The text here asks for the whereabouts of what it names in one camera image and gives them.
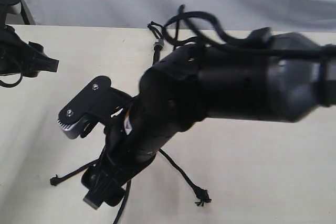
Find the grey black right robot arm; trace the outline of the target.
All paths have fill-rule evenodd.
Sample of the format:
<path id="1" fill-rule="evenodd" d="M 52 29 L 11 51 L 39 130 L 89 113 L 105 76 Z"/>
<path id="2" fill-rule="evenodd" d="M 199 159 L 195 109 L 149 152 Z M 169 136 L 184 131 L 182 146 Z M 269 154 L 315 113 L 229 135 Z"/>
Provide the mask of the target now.
<path id="1" fill-rule="evenodd" d="M 150 67 L 134 98 L 110 98 L 98 162 L 82 177 L 84 202 L 117 205 L 123 185 L 154 160 L 176 133 L 206 118 L 295 123 L 335 105 L 335 45 L 320 46 L 297 33 L 275 35 L 275 55 L 224 52 L 191 44 Z"/>

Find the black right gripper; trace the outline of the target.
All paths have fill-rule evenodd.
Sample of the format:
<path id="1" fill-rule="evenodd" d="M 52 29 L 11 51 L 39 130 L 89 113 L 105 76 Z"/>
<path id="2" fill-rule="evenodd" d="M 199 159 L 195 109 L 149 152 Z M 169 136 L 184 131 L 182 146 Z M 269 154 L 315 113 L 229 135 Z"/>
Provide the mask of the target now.
<path id="1" fill-rule="evenodd" d="M 135 150 L 132 136 L 126 135 L 123 122 L 110 122 L 104 127 L 105 145 L 95 165 L 90 166 L 81 182 L 88 189 L 83 202 L 94 210 L 103 203 L 116 206 L 126 195 L 122 188 L 138 173 L 149 166 L 154 154 Z"/>

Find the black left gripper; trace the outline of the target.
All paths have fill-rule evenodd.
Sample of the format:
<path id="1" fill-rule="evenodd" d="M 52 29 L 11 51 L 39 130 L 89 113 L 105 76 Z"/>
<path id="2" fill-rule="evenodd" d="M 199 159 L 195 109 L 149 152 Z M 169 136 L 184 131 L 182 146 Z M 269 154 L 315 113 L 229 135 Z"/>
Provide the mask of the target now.
<path id="1" fill-rule="evenodd" d="M 1 26 L 1 75 L 23 72 L 25 77 L 37 77 L 41 71 L 57 72 L 59 60 L 45 55 L 44 47 L 24 42 L 14 27 Z"/>

